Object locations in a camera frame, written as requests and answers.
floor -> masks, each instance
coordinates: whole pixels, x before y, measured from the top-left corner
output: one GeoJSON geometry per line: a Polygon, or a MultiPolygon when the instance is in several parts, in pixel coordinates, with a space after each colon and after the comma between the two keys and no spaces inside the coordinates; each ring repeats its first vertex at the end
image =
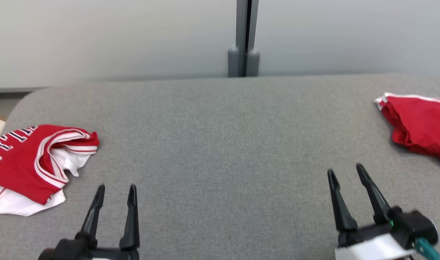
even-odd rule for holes
{"type": "Polygon", "coordinates": [[[16,104],[28,93],[0,93],[0,115],[8,118],[16,104]]]}

red fabric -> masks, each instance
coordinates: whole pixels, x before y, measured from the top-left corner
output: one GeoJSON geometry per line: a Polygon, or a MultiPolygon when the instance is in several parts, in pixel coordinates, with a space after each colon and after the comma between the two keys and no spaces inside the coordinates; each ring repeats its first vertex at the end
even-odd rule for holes
{"type": "Polygon", "coordinates": [[[411,152],[440,159],[440,100],[385,95],[378,101],[392,124],[392,140],[411,152]]]}
{"type": "Polygon", "coordinates": [[[0,137],[0,186],[45,205],[69,180],[53,165],[51,148],[70,145],[95,152],[96,132],[75,127],[40,125],[0,137]]]}

gray tabletop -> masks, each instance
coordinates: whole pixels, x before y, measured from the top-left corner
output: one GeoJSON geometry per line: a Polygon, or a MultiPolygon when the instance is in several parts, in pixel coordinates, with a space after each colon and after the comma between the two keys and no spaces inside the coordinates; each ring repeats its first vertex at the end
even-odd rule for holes
{"type": "Polygon", "coordinates": [[[137,185],[142,259],[332,259],[333,168],[359,225],[372,209],[355,163],[388,202],[440,232],[440,161],[407,152],[373,100],[440,97],[440,81],[380,74],[81,84],[24,98],[5,131],[39,124],[98,132],[101,144],[67,201],[0,215],[0,259],[37,259],[79,231],[99,184],[99,245],[117,246],[137,185]]]}

white wall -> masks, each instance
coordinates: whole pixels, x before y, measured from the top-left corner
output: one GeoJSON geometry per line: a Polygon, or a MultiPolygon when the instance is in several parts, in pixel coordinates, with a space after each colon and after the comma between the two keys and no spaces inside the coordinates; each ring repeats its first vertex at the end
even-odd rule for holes
{"type": "Polygon", "coordinates": [[[440,75],[440,0],[260,0],[259,75],[440,75]]]}
{"type": "Polygon", "coordinates": [[[0,88],[227,76],[235,33],[235,0],[0,0],[0,88]]]}

teal connector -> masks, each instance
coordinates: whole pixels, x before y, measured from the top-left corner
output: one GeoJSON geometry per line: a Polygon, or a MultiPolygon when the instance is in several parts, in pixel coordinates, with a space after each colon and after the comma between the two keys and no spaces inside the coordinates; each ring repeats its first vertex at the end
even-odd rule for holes
{"type": "Polygon", "coordinates": [[[416,239],[415,249],[427,260],[440,260],[440,254],[433,248],[427,239],[421,237],[416,239]]]}

